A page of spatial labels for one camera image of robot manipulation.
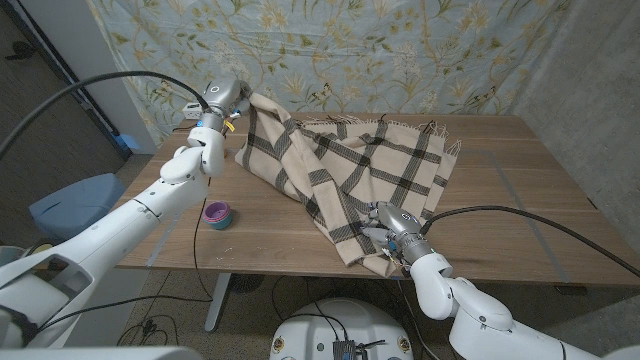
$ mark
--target blue chair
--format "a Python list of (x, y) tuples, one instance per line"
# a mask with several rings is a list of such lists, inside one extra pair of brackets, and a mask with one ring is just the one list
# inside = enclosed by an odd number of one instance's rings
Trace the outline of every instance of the blue chair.
[(124, 190), (114, 174), (102, 174), (38, 200), (29, 212), (48, 237), (69, 240), (109, 213)]

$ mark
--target wall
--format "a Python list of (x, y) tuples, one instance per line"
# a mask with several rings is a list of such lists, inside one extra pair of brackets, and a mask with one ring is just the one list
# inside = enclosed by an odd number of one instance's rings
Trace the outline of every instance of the wall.
[[(111, 51), (85, 1), (22, 0), (38, 25), (80, 79), (118, 71)], [(87, 87), (98, 105), (137, 154), (153, 154), (157, 148), (133, 105), (122, 80)]]
[(571, 7), (511, 112), (640, 252), (640, 2)]

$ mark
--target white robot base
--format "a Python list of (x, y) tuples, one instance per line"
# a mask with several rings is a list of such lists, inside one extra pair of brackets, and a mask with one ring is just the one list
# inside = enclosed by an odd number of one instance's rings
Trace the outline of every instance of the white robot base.
[[(324, 299), (318, 301), (318, 306), (324, 315), (336, 318), (345, 326), (348, 339), (355, 341), (356, 348), (361, 344), (384, 340), (382, 343), (367, 347), (365, 349), (366, 357), (358, 356), (357, 358), (370, 360), (413, 359), (413, 351), (407, 332), (395, 319), (379, 308), (348, 298)], [(320, 315), (320, 312), (315, 304), (311, 303), (296, 311), (293, 317), (285, 320), (273, 336), (269, 359), (333, 360), (336, 335), (327, 319), (321, 316), (300, 314)], [(345, 345), (342, 327), (334, 320), (329, 319), (329, 321), (338, 333), (340, 344)], [(339, 355), (339, 358), (356, 359), (356, 357), (346, 354)]]

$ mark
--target wooden table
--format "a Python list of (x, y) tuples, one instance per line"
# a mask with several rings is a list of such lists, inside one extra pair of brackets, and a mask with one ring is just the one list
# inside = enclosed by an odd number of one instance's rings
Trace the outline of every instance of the wooden table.
[[(379, 118), (354, 114), (360, 119)], [(293, 114), (324, 119), (326, 114)], [(634, 266), (635, 252), (594, 208), (578, 185), (533, 132), (513, 116), (387, 115), (411, 125), (436, 120), (447, 125), (462, 152), (436, 212), (473, 205), (504, 205), (557, 221), (595, 241)], [(185, 121), (181, 127), (193, 124)], [(224, 200), (233, 223), (216, 231), (201, 223), (202, 204), (167, 221), (120, 264), (121, 267), (193, 269), (196, 236), (200, 269), (218, 272), (376, 277), (362, 266), (346, 267), (334, 246), (314, 226), (303, 206), (244, 170), (234, 155), (246, 138), (239, 119), (226, 141), (224, 175), (213, 179), (207, 202)], [(154, 180), (188, 131), (176, 131), (122, 196), (133, 198)], [(572, 237), (525, 218), (476, 212), (442, 219), (428, 240), (454, 267), (454, 276), (513, 283), (640, 285), (613, 261)]]

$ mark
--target curtain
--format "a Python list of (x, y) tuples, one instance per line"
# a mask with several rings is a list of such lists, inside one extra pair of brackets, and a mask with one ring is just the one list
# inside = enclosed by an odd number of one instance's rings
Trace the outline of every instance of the curtain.
[[(121, 70), (237, 76), (289, 111), (504, 114), (568, 0), (87, 0)], [(194, 101), (125, 81), (160, 145)]]

